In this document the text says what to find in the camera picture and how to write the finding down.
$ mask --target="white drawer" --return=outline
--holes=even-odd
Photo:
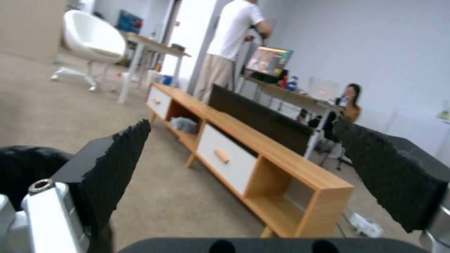
[[[172,98],[166,93],[160,91],[153,86],[148,96],[147,104],[156,112],[163,120],[166,119]]]
[[[197,153],[212,166],[211,169],[244,194],[256,157],[210,125],[206,125],[203,130]]]

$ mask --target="computer monitor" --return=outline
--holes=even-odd
[[[340,94],[341,85],[338,82],[311,77],[308,93],[315,99],[334,101]]]
[[[248,62],[247,69],[279,77],[292,54],[292,50],[260,46]]]

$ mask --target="wooden tv cabinet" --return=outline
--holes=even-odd
[[[352,185],[179,89],[153,84],[146,104],[150,121],[160,118],[192,152],[186,167],[202,162],[266,224],[262,237],[333,234]],[[172,127],[173,117],[196,121],[198,134]]]

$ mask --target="beige pants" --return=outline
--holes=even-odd
[[[221,87],[231,87],[233,75],[233,61],[218,55],[207,54],[203,62],[194,97],[204,103],[209,102],[212,86],[217,84]]]

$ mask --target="wooden desk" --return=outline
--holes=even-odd
[[[119,101],[118,103],[123,104],[125,103],[128,93],[130,91],[131,87],[131,80],[133,80],[133,76],[136,72],[136,68],[139,63],[139,59],[142,56],[142,52],[144,48],[147,48],[148,50],[155,51],[161,54],[170,54],[173,56],[176,56],[178,58],[175,73],[172,79],[172,83],[176,84],[178,83],[178,78],[180,75],[180,67],[181,67],[181,60],[183,59],[183,56],[191,57],[189,54],[179,51],[177,49],[171,48],[163,43],[159,43],[155,40],[152,40],[150,38],[141,36],[139,34],[135,34],[133,32],[126,33],[126,38],[129,41],[138,43],[138,46],[136,48],[135,55],[133,57],[133,60],[130,65],[129,69],[129,75],[127,79],[125,80],[125,83],[123,84],[122,91],[120,92]]]
[[[297,92],[293,92],[287,89],[283,89],[281,87],[278,87],[274,84],[269,84],[260,80],[257,80],[255,78],[251,78],[248,76],[241,76],[241,81],[239,84],[239,87],[237,89],[238,93],[240,94],[242,92],[243,87],[245,86],[245,81],[250,81],[252,83],[255,83],[258,85],[257,91],[255,91],[255,99],[259,100],[260,95],[257,95],[258,93],[265,93],[266,95],[277,98],[283,102],[290,103],[293,105],[296,105],[298,107],[301,107],[305,110],[308,110],[310,112],[314,112],[318,115],[322,116],[322,119],[319,122],[319,125],[317,126],[318,130],[323,130],[325,123],[327,121],[327,117],[330,114],[330,112],[340,112],[342,110],[341,107],[331,104],[328,101],[323,101],[320,99],[313,98],[306,94],[300,94]],[[314,147],[317,145],[317,142],[320,139],[320,133],[318,131],[314,132],[313,136],[311,137],[311,140],[308,145],[308,149],[305,152],[305,158],[309,159],[311,157],[312,151],[314,150]]]
[[[172,87],[154,84],[147,106],[267,226],[262,236],[327,237],[347,205],[353,186],[228,114]],[[187,117],[200,125],[188,134],[170,125]],[[292,181],[305,189],[295,198]]]

